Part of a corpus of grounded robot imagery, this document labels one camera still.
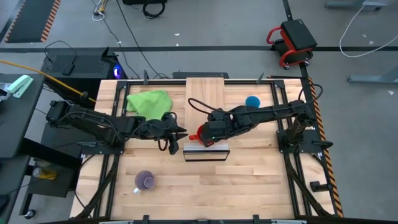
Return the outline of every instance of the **blue light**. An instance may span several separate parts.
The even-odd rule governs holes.
[[[118,63],[113,67],[113,76],[116,79],[122,78],[122,67]]]

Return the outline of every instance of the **yellow line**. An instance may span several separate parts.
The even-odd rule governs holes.
[[[0,63],[5,63],[5,64],[7,64],[7,65],[12,65],[12,66],[15,66],[15,67],[24,68],[24,69],[28,69],[28,70],[33,71],[33,72],[37,72],[37,73],[39,73],[39,74],[44,75],[46,78],[48,78],[48,79],[50,79],[50,80],[52,80],[52,81],[54,81],[54,82],[60,84],[61,86],[63,86],[63,87],[65,87],[65,88],[67,88],[67,89],[69,89],[69,90],[75,92],[76,94],[79,94],[80,96],[83,96],[83,93],[82,93],[82,92],[80,92],[80,91],[78,91],[78,90],[76,90],[76,89],[74,89],[74,88],[68,86],[67,84],[61,82],[60,80],[57,80],[56,78],[54,78],[54,77],[52,77],[52,76],[50,76],[50,75],[47,75],[46,73],[44,73],[44,72],[42,72],[42,71],[40,71],[40,70],[37,70],[37,69],[34,69],[34,68],[30,68],[30,67],[24,66],[24,65],[19,65],[19,64],[17,64],[17,63],[8,62],[8,61],[5,61],[5,60],[0,60]],[[92,99],[92,98],[90,98],[90,97],[89,97],[88,99],[89,99],[90,101],[92,101],[92,102],[95,103],[95,100],[94,100],[94,99]]]

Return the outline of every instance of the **blue ball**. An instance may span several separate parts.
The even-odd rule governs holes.
[[[256,96],[249,96],[245,101],[246,106],[260,107],[260,99]]]

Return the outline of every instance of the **wooden tabletop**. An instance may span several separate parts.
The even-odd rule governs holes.
[[[302,88],[300,80],[284,81],[289,101],[296,100]],[[101,82],[96,111],[111,114],[116,82]],[[225,85],[222,78],[189,78],[186,85],[134,85],[130,94],[159,89],[171,97],[177,123],[186,128],[188,134],[196,134],[197,127],[206,121],[206,114],[191,108],[187,98],[194,97],[224,110],[243,105],[250,95],[257,96],[261,106],[273,105],[268,85]],[[263,123],[229,139],[231,153],[225,162],[185,162],[182,149],[188,138],[178,142],[180,150],[174,156],[160,151],[154,141],[130,139],[119,162],[111,218],[142,220],[143,215],[149,215],[151,220],[252,219],[254,214],[260,218],[293,218],[284,159],[275,135],[277,128],[276,121]],[[307,187],[311,181],[324,184],[322,166],[308,154],[301,154],[301,159]],[[84,204],[98,187],[102,161],[103,156],[95,156],[80,172],[76,192]],[[154,173],[156,185],[153,190],[134,194],[134,178],[142,170]],[[304,214],[298,187],[296,191],[300,212]],[[313,195],[325,210],[333,213],[328,192]],[[105,202],[103,199],[101,214],[104,214]],[[82,209],[75,199],[70,216]]]

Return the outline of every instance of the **floor mat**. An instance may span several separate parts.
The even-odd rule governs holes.
[[[45,42],[59,6],[60,0],[25,0],[6,36],[6,43]]]

